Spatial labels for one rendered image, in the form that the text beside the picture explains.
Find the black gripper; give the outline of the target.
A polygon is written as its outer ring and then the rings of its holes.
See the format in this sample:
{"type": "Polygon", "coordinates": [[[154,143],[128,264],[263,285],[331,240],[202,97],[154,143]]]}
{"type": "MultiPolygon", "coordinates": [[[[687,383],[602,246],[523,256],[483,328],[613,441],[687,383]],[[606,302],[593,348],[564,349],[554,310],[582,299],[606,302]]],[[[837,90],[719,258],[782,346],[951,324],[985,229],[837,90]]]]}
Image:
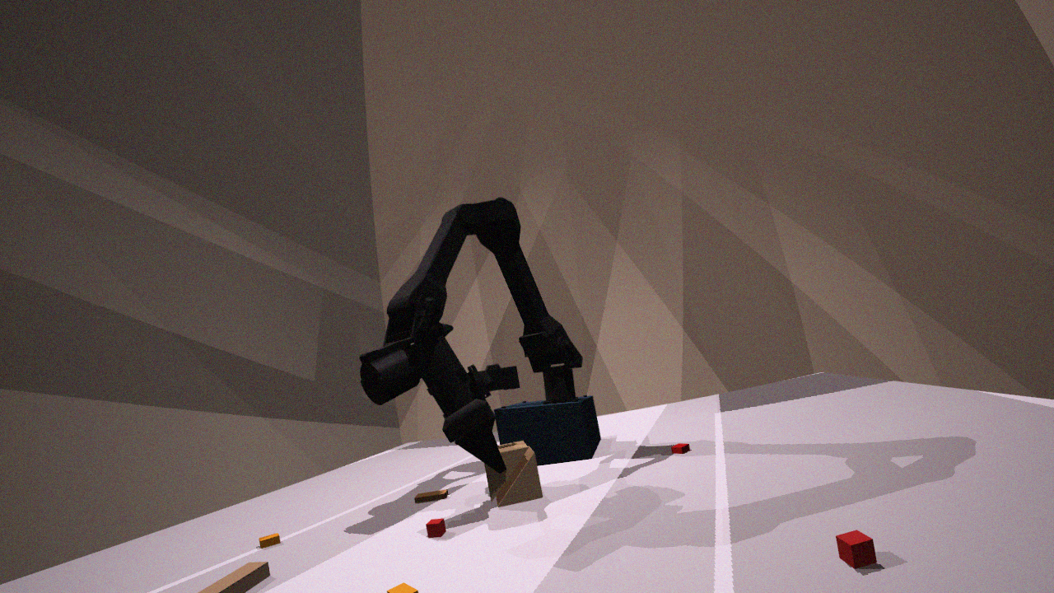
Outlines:
{"type": "Polygon", "coordinates": [[[492,434],[496,414],[488,401],[479,395],[470,376],[455,362],[427,380],[428,393],[434,395],[445,417],[443,432],[482,462],[503,473],[506,466],[497,451],[496,437],[492,434]]]}

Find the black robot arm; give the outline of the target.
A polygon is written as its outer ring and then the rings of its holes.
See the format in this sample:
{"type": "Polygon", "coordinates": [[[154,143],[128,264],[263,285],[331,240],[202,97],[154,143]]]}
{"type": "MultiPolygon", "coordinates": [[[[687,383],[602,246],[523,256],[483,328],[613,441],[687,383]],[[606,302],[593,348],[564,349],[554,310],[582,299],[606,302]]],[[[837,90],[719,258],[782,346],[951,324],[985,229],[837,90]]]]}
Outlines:
{"type": "MultiPolygon", "coordinates": [[[[359,354],[362,388],[377,406],[427,382],[443,369],[458,362],[445,336],[452,325],[438,323],[445,309],[445,282],[467,236],[497,259],[507,286],[515,299],[524,322],[519,337],[532,371],[543,372],[546,400],[543,404],[577,401],[573,369],[582,367],[563,325],[551,318],[543,304],[532,273],[520,248],[520,221],[515,205],[505,198],[484,200],[475,205],[458,205],[446,212],[436,236],[424,255],[417,272],[401,286],[387,307],[389,322],[385,342],[374,352],[359,354]],[[413,343],[411,345],[411,343],[413,343]],[[565,365],[551,367],[564,363],[565,365]],[[568,369],[567,369],[568,368],[568,369]]],[[[484,400],[490,391],[520,388],[516,367],[472,364],[468,375],[484,400]]]]}

